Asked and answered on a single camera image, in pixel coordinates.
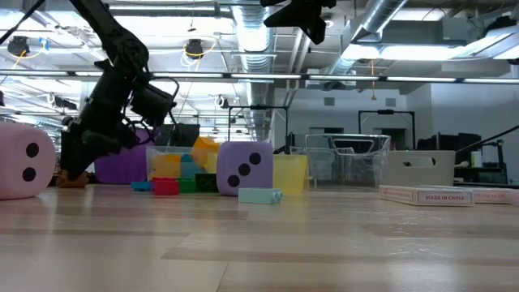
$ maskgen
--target plastic storage container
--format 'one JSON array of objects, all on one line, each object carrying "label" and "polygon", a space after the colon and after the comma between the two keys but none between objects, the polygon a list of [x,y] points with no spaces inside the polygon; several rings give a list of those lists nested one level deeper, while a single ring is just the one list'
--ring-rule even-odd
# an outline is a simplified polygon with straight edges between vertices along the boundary
[{"label": "plastic storage container", "polygon": [[285,195],[302,194],[306,173],[306,155],[274,155],[274,188]]},{"label": "plastic storage container", "polygon": [[191,154],[191,147],[155,146],[146,147],[146,168],[148,180],[153,178],[191,178],[196,174],[206,174],[198,167]]},{"label": "plastic storage container", "polygon": [[390,144],[387,135],[307,135],[308,189],[378,191]]}]

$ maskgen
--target ceiling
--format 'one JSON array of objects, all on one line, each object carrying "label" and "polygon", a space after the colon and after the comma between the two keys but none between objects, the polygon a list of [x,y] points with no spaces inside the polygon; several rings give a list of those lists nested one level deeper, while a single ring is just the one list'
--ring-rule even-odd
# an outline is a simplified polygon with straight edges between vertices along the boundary
[{"label": "ceiling", "polygon": [[[151,71],[242,71],[242,52],[238,47],[236,27],[232,19],[221,17],[196,17],[192,7],[199,5],[211,6],[212,2],[179,2],[146,0],[134,1],[106,1],[112,7],[136,6],[132,9],[117,10],[116,20],[126,29],[133,32],[147,47],[150,53],[149,68]],[[219,1],[221,9],[228,11],[227,5],[236,3],[257,4],[255,1]],[[349,19],[364,12],[367,1],[339,1],[333,9],[324,9],[323,16],[332,26],[327,28],[324,42],[318,45],[310,44],[304,49],[304,38],[299,48],[296,48],[296,63],[301,62],[301,70],[329,67],[341,54],[341,35]],[[187,13],[184,17],[152,16],[147,7],[154,5],[183,6]],[[465,1],[412,1],[409,0],[392,19],[393,22],[410,21],[437,23],[444,18],[455,17],[466,20],[468,16],[486,15],[493,11],[512,9],[517,2],[479,0]],[[19,9],[19,1],[9,0],[0,4],[0,35],[14,26],[23,16]],[[273,33],[273,47],[266,52],[272,59],[274,72],[288,73],[289,63],[297,40],[296,28],[277,28]],[[0,69],[23,70],[64,70],[64,71],[92,71],[93,63],[106,58],[101,48],[101,42],[88,23],[75,13],[70,5],[64,1],[49,0],[45,10],[37,13],[25,21],[14,33],[14,36],[28,37],[31,58],[18,59],[7,52],[6,45],[0,45]],[[206,53],[200,60],[182,59],[184,45],[190,39],[200,39]],[[446,75],[446,76],[501,76],[508,70],[504,60],[478,59],[458,61],[405,61],[405,60],[358,60],[352,70],[358,75]],[[172,82],[157,82],[156,86],[172,92],[175,85]],[[377,84],[376,89],[385,97],[404,97],[409,86],[399,83]],[[21,122],[48,122],[59,124],[62,109],[52,105],[52,96],[61,97],[80,106],[82,98],[86,97],[93,88],[91,81],[65,79],[29,79],[6,78],[0,86],[6,95],[7,108],[27,113],[41,112],[45,116],[27,115]],[[301,88],[295,95],[292,110],[319,110],[338,111],[342,106],[351,106],[355,102],[365,101],[364,96],[371,96],[371,82],[357,82],[346,91],[333,91],[324,94],[320,90]],[[244,83],[192,83],[181,82],[177,97],[178,106],[174,114],[178,117],[188,117],[193,114],[206,116],[203,127],[221,127],[225,129],[228,111],[217,105],[218,98],[225,98],[231,105],[248,105],[247,86]],[[337,97],[334,108],[323,105],[321,97]],[[272,100],[267,98],[266,103],[282,105],[285,99],[285,86],[276,85]],[[251,120],[247,118],[247,110],[241,112],[244,118],[239,118],[236,127],[251,127]],[[268,125],[269,113],[262,113],[264,124]]]}]

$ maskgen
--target desk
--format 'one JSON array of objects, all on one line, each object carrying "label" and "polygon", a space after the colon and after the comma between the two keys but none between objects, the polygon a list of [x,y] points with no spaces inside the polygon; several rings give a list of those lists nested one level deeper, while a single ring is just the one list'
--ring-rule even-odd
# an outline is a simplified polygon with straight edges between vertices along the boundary
[{"label": "desk", "polygon": [[519,208],[50,188],[0,202],[0,259],[1,291],[517,291]]}]

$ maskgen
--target orange block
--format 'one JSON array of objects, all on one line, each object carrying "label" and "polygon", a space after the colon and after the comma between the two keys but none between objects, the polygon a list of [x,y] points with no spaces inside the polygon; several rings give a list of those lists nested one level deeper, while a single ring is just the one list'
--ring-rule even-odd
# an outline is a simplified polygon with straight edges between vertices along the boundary
[{"label": "orange block", "polygon": [[181,156],[166,154],[152,157],[152,172],[148,180],[153,178],[181,178]]},{"label": "orange block", "polygon": [[208,163],[209,153],[218,153],[220,145],[208,137],[198,137],[191,149],[191,157],[199,168],[205,168]]}]

